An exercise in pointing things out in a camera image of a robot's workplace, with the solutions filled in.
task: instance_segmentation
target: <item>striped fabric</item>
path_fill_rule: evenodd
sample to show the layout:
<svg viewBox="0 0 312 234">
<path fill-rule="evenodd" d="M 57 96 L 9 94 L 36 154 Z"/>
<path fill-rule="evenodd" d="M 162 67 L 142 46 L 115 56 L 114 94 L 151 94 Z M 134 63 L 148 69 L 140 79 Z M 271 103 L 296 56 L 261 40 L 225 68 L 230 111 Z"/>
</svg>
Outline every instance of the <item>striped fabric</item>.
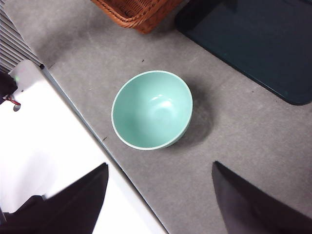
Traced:
<svg viewBox="0 0 312 234">
<path fill-rule="evenodd" d="M 4 12 L 4 3 L 0 0 L 0 70 L 11 71 L 20 61 L 29 59 L 40 65 L 38 58 L 25 44 L 13 23 Z"/>
</svg>

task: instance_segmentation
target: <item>bowl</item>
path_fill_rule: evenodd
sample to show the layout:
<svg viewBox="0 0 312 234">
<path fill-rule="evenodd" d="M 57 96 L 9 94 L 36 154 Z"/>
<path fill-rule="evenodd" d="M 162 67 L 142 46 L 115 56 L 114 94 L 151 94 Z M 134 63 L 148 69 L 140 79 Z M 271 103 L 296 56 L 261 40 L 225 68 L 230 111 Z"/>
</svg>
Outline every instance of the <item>bowl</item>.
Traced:
<svg viewBox="0 0 312 234">
<path fill-rule="evenodd" d="M 168 147 L 185 133 L 193 99 L 187 84 L 166 71 L 141 73 L 117 93 L 112 124 L 117 136 L 139 150 Z"/>
</svg>

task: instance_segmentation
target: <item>ceramic bowl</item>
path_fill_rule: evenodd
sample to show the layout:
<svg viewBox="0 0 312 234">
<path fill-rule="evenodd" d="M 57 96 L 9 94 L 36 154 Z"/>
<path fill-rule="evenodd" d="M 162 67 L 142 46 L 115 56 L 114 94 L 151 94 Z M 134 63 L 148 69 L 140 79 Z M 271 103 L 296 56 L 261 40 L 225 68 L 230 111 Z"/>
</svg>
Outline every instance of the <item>ceramic bowl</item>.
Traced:
<svg viewBox="0 0 312 234">
<path fill-rule="evenodd" d="M 117 93 L 112 124 L 117 136 L 139 150 L 168 147 L 185 133 L 193 99 L 187 84 L 166 71 L 141 73 Z"/>
</svg>

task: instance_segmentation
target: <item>wicker basket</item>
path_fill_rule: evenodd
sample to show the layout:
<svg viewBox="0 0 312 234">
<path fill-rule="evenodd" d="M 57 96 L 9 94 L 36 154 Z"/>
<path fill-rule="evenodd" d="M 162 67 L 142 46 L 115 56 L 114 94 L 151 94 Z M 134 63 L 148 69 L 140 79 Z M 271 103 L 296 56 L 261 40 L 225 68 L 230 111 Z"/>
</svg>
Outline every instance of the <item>wicker basket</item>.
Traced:
<svg viewBox="0 0 312 234">
<path fill-rule="evenodd" d="M 114 22 L 147 34 L 182 0 L 92 0 Z"/>
</svg>

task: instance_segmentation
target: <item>bowl rim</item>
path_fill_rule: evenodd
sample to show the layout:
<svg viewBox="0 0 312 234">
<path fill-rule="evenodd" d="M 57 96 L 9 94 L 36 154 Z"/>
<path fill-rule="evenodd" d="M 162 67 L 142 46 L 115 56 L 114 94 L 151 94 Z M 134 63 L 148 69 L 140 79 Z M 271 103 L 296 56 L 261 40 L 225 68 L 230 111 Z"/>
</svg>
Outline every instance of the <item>bowl rim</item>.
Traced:
<svg viewBox="0 0 312 234">
<path fill-rule="evenodd" d="M 129 142 L 127 142 L 117 131 L 116 127 L 115 127 L 115 123 L 114 123 L 114 107 L 115 107 L 115 103 L 116 103 L 116 100 L 119 96 L 119 94 L 121 93 L 121 91 L 134 79 L 142 76 L 142 75 L 145 75 L 145 74 L 148 74 L 148 73 L 167 73 L 169 75 L 172 75 L 173 77 L 177 78 L 179 81 L 181 81 L 181 83 L 185 86 L 188 94 L 189 94 L 189 98 L 191 99 L 191 111 L 189 112 L 189 116 L 188 116 L 188 122 L 187 124 L 184 126 L 184 128 L 174 137 L 172 138 L 171 140 L 165 142 L 164 144 L 161 144 L 161 145 L 158 145 L 158 146 L 155 146 L 155 147 L 139 147 L 139 146 L 135 146 Z M 152 71 L 146 71 L 146 72 L 142 72 L 134 77 L 132 77 L 130 80 L 128 80 L 118 91 L 118 93 L 116 94 L 115 98 L 114 98 L 114 101 L 113 101 L 113 105 L 112 105 L 112 110 L 111 110 L 111 120 L 112 120 L 112 125 L 113 125 L 113 129 L 115 131 L 115 133 L 117 134 L 118 138 L 123 142 L 125 143 L 126 145 L 134 148 L 134 149 L 137 149 L 137 150 L 156 150 L 156 149 L 161 149 L 161 148 L 165 148 L 167 146 L 170 146 L 172 144 L 174 144 L 177 140 L 179 140 L 179 138 L 184 134 L 184 132 L 186 131 L 186 129 L 188 128 L 189 124 L 190 124 L 190 121 L 191 121 L 191 117 L 192 117 L 192 113 L 193 113 L 193 97 L 192 97 L 192 93 L 190 91 L 190 88 L 189 86 L 185 83 L 185 81 L 180 78 L 179 76 L 177 76 L 176 74 L 172 73 L 172 72 L 167 72 L 167 71 L 162 71 L 162 70 L 152 70 Z"/>
</svg>

